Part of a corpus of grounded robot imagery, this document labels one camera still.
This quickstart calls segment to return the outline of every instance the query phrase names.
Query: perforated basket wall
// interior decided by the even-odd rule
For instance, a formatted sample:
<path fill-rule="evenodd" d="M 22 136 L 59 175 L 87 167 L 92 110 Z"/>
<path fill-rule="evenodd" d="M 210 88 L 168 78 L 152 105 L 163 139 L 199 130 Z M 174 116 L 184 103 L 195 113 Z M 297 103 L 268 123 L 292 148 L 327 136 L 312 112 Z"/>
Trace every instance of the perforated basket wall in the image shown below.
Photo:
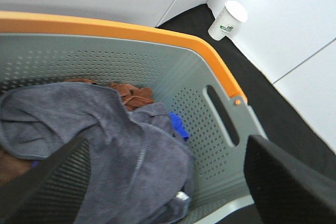
<path fill-rule="evenodd" d="M 249 134 L 262 134 L 241 97 L 230 99 L 206 61 L 187 48 L 143 41 L 70 35 L 1 34 L 0 92 L 84 77 L 99 85 L 127 82 L 154 90 L 155 101 L 179 114 L 196 156 L 193 223 L 248 195 L 243 161 Z M 234 146 L 207 87 L 213 87 L 239 135 Z M 235 106 L 235 100 L 241 105 Z"/>

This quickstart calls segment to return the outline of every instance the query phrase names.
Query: clothing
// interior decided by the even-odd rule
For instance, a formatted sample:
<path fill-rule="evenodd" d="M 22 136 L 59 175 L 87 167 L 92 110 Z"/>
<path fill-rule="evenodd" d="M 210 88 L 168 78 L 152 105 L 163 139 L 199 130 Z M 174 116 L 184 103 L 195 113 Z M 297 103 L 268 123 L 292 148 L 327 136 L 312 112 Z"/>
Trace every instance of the clothing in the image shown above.
<path fill-rule="evenodd" d="M 193 193 L 193 155 L 172 137 L 161 103 L 128 112 L 114 89 L 63 82 L 10 90 L 0 113 L 0 145 L 18 158 L 44 159 L 75 136 L 89 139 L 91 179 L 75 223 L 155 220 L 179 191 Z M 176 220 L 189 201 L 179 204 Z"/>
<path fill-rule="evenodd" d="M 170 112 L 170 116 L 172 118 L 172 123 L 173 123 L 173 127 L 174 129 L 181 135 L 181 137 L 187 141 L 190 137 L 189 132 L 185 129 L 184 125 L 183 125 L 183 121 L 182 118 L 180 118 L 179 115 Z"/>
<path fill-rule="evenodd" d="M 32 160 L 17 158 L 0 146 L 0 186 L 27 172 Z"/>
<path fill-rule="evenodd" d="M 109 87 L 120 93 L 121 99 L 129 111 L 154 103 L 152 99 L 153 90 L 151 88 L 139 89 L 130 84 L 117 83 L 111 83 Z"/>
<path fill-rule="evenodd" d="M 141 221 L 139 224 L 151 223 L 175 223 L 179 219 L 176 216 L 185 216 L 188 208 L 186 202 L 190 202 L 190 198 L 184 192 L 179 191 L 172 200 L 164 207 L 159 208 L 152 217 Z"/>
<path fill-rule="evenodd" d="M 31 167 L 34 168 L 36 167 L 38 164 L 39 164 L 40 161 L 38 160 L 35 160 L 32 164 L 31 164 Z"/>
<path fill-rule="evenodd" d="M 86 79 L 86 78 L 74 78 L 74 79 L 67 79 L 64 82 L 85 82 L 93 85 L 97 85 L 97 83 L 93 80 Z"/>

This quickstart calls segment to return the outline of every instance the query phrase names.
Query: black floor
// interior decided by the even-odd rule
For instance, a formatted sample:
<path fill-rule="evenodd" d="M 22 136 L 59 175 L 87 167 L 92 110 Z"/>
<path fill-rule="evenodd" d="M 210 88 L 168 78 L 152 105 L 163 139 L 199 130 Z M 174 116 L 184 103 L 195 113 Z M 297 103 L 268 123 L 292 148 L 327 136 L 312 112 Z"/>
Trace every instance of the black floor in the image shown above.
<path fill-rule="evenodd" d="M 204 4 L 172 18 L 159 28 L 195 35 L 210 43 L 238 81 L 269 140 L 321 174 L 336 180 L 334 152 L 228 38 L 215 41 L 209 36 L 207 30 L 213 20 L 211 10 Z M 244 211 L 253 212 L 255 208 L 247 207 Z M 225 220 L 221 223 L 238 222 Z"/>

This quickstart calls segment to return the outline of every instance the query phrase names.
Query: white paper cup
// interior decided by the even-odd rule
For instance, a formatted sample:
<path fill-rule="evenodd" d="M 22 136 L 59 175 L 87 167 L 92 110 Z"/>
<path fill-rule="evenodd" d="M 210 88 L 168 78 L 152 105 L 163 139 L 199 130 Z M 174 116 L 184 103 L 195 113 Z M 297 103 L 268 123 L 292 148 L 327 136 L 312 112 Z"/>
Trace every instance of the white paper cup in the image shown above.
<path fill-rule="evenodd" d="M 208 30 L 210 36 L 215 40 L 223 39 L 241 23 L 247 21 L 247 11 L 237 1 L 228 0 L 219 16 L 212 23 Z"/>

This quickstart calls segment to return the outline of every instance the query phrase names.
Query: brown cloth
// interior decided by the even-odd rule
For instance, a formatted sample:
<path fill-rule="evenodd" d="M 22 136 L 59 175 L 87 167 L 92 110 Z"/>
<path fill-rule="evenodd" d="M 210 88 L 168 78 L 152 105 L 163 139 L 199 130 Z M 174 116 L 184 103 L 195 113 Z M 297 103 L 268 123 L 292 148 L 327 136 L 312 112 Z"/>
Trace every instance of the brown cloth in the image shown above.
<path fill-rule="evenodd" d="M 90 84 L 97 84 L 95 81 L 85 78 L 67 79 L 64 82 L 85 82 Z M 152 104 L 153 90 L 151 88 L 137 88 L 130 84 L 111 83 L 109 88 L 117 90 L 121 96 L 123 104 L 129 111 L 133 111 L 139 107 Z"/>
<path fill-rule="evenodd" d="M 0 146 L 0 186 L 27 172 L 33 162 L 14 157 Z"/>
<path fill-rule="evenodd" d="M 90 79 L 85 79 L 85 78 L 67 79 L 64 82 L 85 82 L 85 83 L 97 85 L 97 83 L 95 81 L 92 81 Z"/>

